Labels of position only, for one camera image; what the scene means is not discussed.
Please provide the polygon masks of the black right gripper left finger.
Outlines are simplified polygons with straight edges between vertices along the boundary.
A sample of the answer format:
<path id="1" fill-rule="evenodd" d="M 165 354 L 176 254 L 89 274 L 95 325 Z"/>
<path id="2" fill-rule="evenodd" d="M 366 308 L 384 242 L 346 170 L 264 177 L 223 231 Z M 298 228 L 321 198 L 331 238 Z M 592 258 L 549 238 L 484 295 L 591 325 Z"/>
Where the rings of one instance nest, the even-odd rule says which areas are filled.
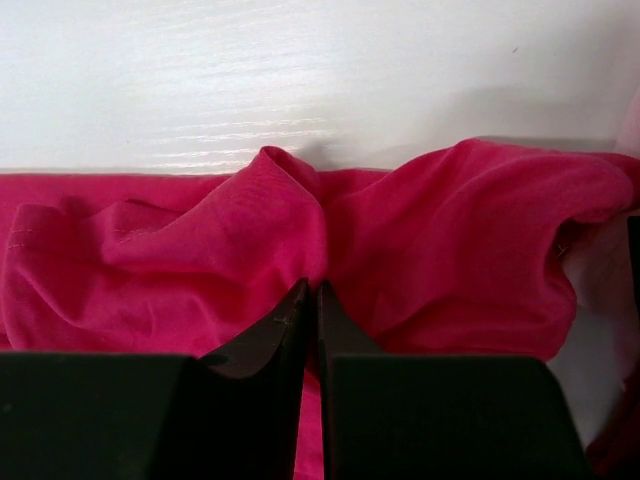
<path id="1" fill-rule="evenodd" d="M 209 354 L 5 353 L 5 479 L 290 479 L 308 284 Z"/>

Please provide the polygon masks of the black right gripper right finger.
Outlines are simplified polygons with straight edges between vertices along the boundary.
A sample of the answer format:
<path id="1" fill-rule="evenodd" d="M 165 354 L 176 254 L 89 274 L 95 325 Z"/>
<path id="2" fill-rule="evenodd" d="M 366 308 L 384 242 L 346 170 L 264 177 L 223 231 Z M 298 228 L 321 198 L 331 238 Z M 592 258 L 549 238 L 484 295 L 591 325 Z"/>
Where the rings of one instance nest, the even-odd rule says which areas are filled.
<path id="1" fill-rule="evenodd" d="M 562 390 L 523 356 L 398 355 L 317 293 L 329 479 L 590 479 Z"/>

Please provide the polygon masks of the crimson red t shirt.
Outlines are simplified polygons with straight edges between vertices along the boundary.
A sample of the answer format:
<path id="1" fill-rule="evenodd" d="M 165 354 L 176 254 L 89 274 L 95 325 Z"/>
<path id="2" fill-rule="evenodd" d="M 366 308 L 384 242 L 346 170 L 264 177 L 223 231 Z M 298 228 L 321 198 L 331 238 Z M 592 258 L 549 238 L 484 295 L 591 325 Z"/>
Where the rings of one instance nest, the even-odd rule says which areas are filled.
<path id="1" fill-rule="evenodd" d="M 229 176 L 5 175 L 5 353 L 203 357 L 308 284 L 294 475 L 324 473 L 317 293 L 398 355 L 546 366 L 578 308 L 562 262 L 639 206 L 639 163 L 466 140 L 394 171 L 320 172 L 265 147 Z M 639 372 L 590 479 L 639 475 Z"/>

